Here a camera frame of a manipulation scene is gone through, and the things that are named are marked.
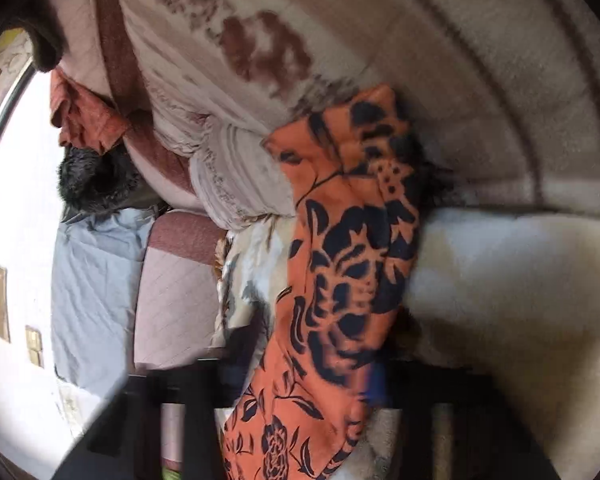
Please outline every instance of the orange fabric with black flowers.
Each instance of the orange fabric with black flowers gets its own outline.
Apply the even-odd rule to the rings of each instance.
[[[387,86],[266,140],[293,186],[297,224],[274,333],[224,427],[230,480],[322,480],[359,440],[370,364],[415,256],[409,141]]]

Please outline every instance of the light blue fabric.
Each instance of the light blue fabric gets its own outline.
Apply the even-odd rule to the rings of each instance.
[[[52,270],[51,330],[56,374],[104,397],[132,364],[142,262],[153,209],[61,222]]]

